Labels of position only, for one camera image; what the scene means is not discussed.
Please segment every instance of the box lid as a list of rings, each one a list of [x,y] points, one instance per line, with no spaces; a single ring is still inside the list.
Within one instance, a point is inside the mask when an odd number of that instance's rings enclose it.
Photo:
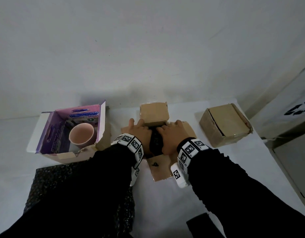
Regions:
[[[235,111],[233,105],[226,104],[217,106],[209,108],[209,111],[224,136],[248,134],[250,132],[250,129]]]
[[[169,119],[167,102],[142,104],[140,118],[144,119],[145,123],[167,121]]]

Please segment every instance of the person's right hand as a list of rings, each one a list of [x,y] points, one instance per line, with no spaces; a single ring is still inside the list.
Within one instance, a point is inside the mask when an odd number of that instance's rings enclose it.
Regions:
[[[156,128],[156,130],[161,134],[164,142],[164,146],[162,148],[162,153],[164,155],[170,155],[176,152],[181,141],[190,137],[180,120],[177,120],[175,124],[176,125],[164,125]]]

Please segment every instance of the person's right arm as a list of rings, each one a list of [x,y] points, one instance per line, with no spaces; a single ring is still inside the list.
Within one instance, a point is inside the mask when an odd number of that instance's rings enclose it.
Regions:
[[[164,141],[163,153],[177,151],[190,138],[181,121],[158,129]],[[305,216],[294,210],[268,188],[247,175],[238,164],[218,149],[199,151],[188,166],[193,191],[208,211],[220,220],[227,237],[305,236]]]

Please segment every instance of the black long-sleeve shirt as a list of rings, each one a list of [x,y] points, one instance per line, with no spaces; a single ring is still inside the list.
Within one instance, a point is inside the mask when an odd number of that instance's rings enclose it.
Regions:
[[[120,144],[97,151],[0,237],[103,235],[114,226],[113,216],[125,198],[135,162],[134,154]],[[227,237],[305,236],[305,216],[217,149],[194,156],[188,173],[195,194],[219,218]]]

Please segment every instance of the hand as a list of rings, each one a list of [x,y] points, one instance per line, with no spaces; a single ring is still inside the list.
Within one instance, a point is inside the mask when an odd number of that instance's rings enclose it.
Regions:
[[[143,150],[145,154],[149,154],[149,143],[150,143],[150,137],[152,135],[152,130],[149,130],[148,127],[145,127],[144,120],[140,119],[137,123],[137,125],[134,125],[134,119],[130,119],[128,123],[128,129],[127,133],[130,135],[134,135],[141,144],[143,145]]]
[[[175,122],[176,125],[163,125],[156,130],[161,134],[164,146],[162,152],[164,155],[171,155],[177,151],[178,145],[182,140],[189,138],[183,124],[180,120]]]

